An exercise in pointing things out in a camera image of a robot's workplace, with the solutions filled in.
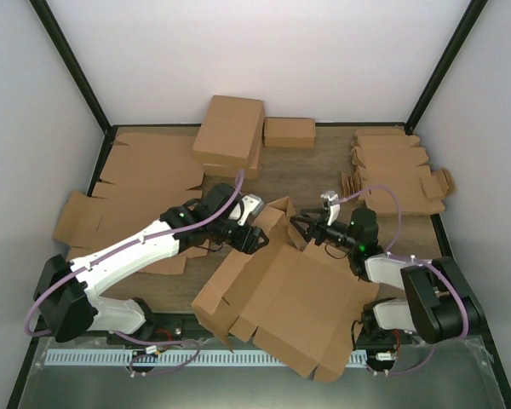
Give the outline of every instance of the gray floor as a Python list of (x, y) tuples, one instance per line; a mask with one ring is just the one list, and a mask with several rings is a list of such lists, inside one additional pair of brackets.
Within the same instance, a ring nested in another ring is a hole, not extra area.
[[(347, 369), (334, 383), (315, 383), (289, 368), (187, 368), (172, 375), (135, 378), (123, 368), (40, 366), (37, 352), (21, 408), (502, 408), (489, 357), (443, 343), (423, 369), (401, 377), (372, 377)], [(401, 367), (427, 349), (402, 347)]]

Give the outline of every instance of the wooden surface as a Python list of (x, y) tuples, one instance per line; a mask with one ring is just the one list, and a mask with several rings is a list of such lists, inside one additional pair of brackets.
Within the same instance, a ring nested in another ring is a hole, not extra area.
[[(245, 181), (243, 193), (254, 193), (266, 203), (290, 196), (296, 209), (320, 207), (320, 194), (335, 190), (342, 196), (341, 172), (352, 170), (349, 150), (353, 132), (357, 128), (341, 126), (317, 127), (314, 149), (263, 148), (262, 169), (259, 180)], [(120, 128), (128, 131), (192, 135), (198, 127)], [(217, 182), (232, 183), (233, 179), (204, 177), (203, 190), (208, 192)], [(339, 220), (347, 222), (354, 207), (344, 204)], [(379, 240), (385, 245), (393, 237), (396, 216), (378, 219)], [(429, 216), (404, 216), (398, 243), (392, 248), (398, 254), (415, 254), (421, 258), (440, 256), (437, 239)], [(106, 292), (113, 298), (144, 298), (151, 308), (159, 312), (191, 312), (191, 301), (203, 288), (228, 254), (227, 246), (218, 253), (187, 260), (183, 275), (162, 276), (137, 273), (117, 283)], [(379, 297), (401, 294), (382, 285)]]

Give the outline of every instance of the white arm segment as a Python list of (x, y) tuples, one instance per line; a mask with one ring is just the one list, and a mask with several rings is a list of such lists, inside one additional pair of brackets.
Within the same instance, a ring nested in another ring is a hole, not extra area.
[(115, 245), (89, 256), (72, 260), (72, 271), (81, 267), (89, 267), (89, 263), (100, 256), (109, 254), (130, 241), (138, 241), (137, 244), (110, 256), (76, 277), (80, 283), (87, 284), (85, 288), (87, 298), (98, 311), (88, 331), (121, 331), (125, 334), (132, 334), (144, 324), (146, 317), (136, 302), (100, 297), (100, 294), (148, 264), (178, 254), (178, 241), (170, 234), (148, 241), (144, 239), (148, 234), (167, 230), (170, 230), (170, 226), (166, 222), (156, 220), (141, 232)]
[(400, 270), (414, 264), (414, 262), (400, 262), (388, 258), (386, 254), (379, 254), (365, 260), (365, 271), (367, 272), (367, 277), (373, 283), (388, 284), (404, 290)]
[(383, 330), (416, 332), (407, 301), (390, 300), (373, 307), (376, 323)]

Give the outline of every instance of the white wall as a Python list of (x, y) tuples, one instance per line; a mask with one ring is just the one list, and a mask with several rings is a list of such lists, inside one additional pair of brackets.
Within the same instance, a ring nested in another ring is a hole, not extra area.
[(49, 0), (113, 124), (267, 114), (405, 121), (468, 0)]
[(27, 1), (0, 2), (0, 407), (26, 353), (22, 321), (73, 188), (102, 133)]
[(511, 0), (488, 2), (416, 132), (455, 177), (445, 229), (511, 383)]

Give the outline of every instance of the flattened cardboard box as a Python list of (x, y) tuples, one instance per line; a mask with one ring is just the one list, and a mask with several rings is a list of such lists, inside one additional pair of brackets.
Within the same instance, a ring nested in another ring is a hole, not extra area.
[[(289, 200), (282, 199), (282, 207)], [(378, 285), (358, 281), (348, 261), (309, 244), (285, 243), (285, 213), (267, 206), (255, 220), (270, 243), (252, 256), (232, 251), (192, 303), (199, 322), (230, 347), (232, 333), (284, 362), (303, 377), (332, 382), (345, 369), (353, 345), (350, 326)], [(318, 333), (317, 337), (307, 335)]]
[[(120, 135), (94, 197), (73, 192), (60, 214), (53, 237), (72, 247), (68, 258), (100, 251), (138, 233), (169, 207), (199, 199), (201, 191), (187, 190), (203, 179), (201, 165), (191, 158), (193, 141), (187, 136)], [(205, 254), (205, 250), (190, 249), (141, 271), (182, 274), (186, 257)]]
[(263, 101), (214, 95), (193, 144), (193, 157), (201, 164), (250, 167), (264, 120)]
[[(261, 161), (263, 160), (263, 139), (261, 138), (250, 162), (250, 167), (244, 169), (244, 179), (259, 179)], [(204, 173), (208, 176), (235, 177), (240, 168), (222, 164), (204, 164)]]
[[(381, 131), (379, 135), (358, 130), (351, 156), (356, 170), (351, 175), (342, 174), (346, 196), (371, 185), (385, 185), (398, 196), (402, 213), (433, 215), (445, 209), (442, 199), (455, 191), (448, 170), (430, 170), (426, 149), (420, 147), (420, 138), (415, 135), (396, 129), (392, 134)], [(380, 215), (397, 213), (393, 198), (382, 189), (362, 193), (359, 199)]]
[(316, 124), (312, 118), (265, 118), (266, 147), (314, 147)]

